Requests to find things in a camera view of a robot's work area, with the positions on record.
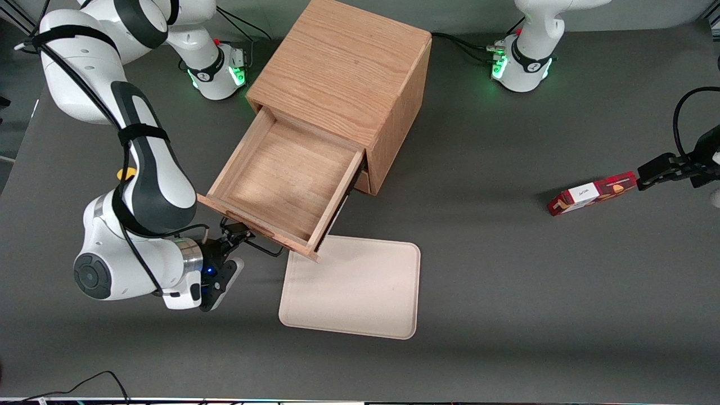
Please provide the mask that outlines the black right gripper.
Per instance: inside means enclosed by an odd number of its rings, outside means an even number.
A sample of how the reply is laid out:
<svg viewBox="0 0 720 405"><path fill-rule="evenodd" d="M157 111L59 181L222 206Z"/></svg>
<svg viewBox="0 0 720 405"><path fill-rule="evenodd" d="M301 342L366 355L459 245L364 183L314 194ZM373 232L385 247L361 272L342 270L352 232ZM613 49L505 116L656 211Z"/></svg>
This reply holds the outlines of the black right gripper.
<svg viewBox="0 0 720 405"><path fill-rule="evenodd" d="M229 283L236 274L237 266L226 265L232 251L243 243L252 241L255 235L244 223L221 223L224 237L200 240L203 257L201 283Z"/></svg>

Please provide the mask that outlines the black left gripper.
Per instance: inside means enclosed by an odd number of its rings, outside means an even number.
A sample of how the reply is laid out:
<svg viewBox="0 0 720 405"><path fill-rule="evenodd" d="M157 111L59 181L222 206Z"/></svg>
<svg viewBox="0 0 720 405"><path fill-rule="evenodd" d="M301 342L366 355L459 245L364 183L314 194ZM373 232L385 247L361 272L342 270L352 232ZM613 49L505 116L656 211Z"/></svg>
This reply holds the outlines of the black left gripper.
<svg viewBox="0 0 720 405"><path fill-rule="evenodd" d="M663 153L638 167L638 191L683 179L691 180L693 188L718 181L719 165L714 158L719 152L719 125L700 136L689 153L682 148L682 143L679 151L683 161L682 173L678 172L681 165L677 163L676 155Z"/></svg>

